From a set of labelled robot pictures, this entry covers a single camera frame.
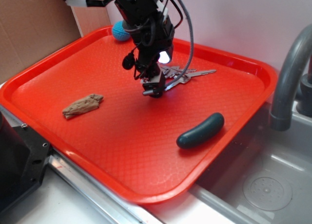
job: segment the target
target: red tray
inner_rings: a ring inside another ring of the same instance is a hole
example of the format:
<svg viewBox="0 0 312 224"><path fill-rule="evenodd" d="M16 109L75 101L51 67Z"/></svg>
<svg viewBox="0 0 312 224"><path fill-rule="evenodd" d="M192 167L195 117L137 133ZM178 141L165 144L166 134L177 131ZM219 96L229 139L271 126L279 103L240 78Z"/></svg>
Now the red tray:
<svg viewBox="0 0 312 224"><path fill-rule="evenodd" d="M189 43L175 39L170 65L186 64ZM276 84L265 63L195 45L191 68L216 69L193 77L161 98L143 96L133 71L121 62L134 45L105 27L73 42L10 79L0 103L53 147L121 197L148 204L187 190L260 108ZM100 108L66 120L62 110L89 94ZM177 137L214 112L221 132L184 150Z"/></svg>

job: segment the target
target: gray faucet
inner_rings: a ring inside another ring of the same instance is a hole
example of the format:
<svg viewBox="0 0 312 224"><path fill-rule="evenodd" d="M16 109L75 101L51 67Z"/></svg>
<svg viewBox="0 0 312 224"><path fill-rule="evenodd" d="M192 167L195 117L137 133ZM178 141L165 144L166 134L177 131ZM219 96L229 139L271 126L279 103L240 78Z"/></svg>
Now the gray faucet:
<svg viewBox="0 0 312 224"><path fill-rule="evenodd" d="M272 129L289 129L292 119L293 101L297 111L312 117L312 24L307 26L294 41L280 72L270 110L269 124ZM308 63L308 73L303 71Z"/></svg>

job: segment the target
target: blue ball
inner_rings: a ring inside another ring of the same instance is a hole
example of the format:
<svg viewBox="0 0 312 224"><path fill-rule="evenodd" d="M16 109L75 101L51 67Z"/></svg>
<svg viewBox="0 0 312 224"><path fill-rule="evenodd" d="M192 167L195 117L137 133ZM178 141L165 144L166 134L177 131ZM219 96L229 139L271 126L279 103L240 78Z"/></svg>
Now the blue ball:
<svg viewBox="0 0 312 224"><path fill-rule="evenodd" d="M122 27L122 21L118 21L112 28L113 37L119 41L126 41L130 38L130 34L127 33Z"/></svg>

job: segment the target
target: stainless steel sink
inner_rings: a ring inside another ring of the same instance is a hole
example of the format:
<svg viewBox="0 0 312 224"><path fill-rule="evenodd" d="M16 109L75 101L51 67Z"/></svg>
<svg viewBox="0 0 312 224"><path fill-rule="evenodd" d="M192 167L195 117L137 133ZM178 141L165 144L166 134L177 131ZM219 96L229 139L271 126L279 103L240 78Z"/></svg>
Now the stainless steel sink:
<svg viewBox="0 0 312 224"><path fill-rule="evenodd" d="M312 119L293 113L288 131L274 131L269 107L257 112L191 192L200 197L200 191L237 223L311 223Z"/></svg>

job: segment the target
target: sink drain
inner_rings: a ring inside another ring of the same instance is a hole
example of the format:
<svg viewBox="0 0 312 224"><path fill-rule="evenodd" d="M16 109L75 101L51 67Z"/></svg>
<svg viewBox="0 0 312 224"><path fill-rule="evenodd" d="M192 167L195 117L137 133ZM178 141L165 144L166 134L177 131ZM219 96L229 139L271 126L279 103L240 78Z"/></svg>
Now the sink drain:
<svg viewBox="0 0 312 224"><path fill-rule="evenodd" d="M249 203L266 211L280 210L292 199L289 183L268 171L250 175L244 183L243 191Z"/></svg>

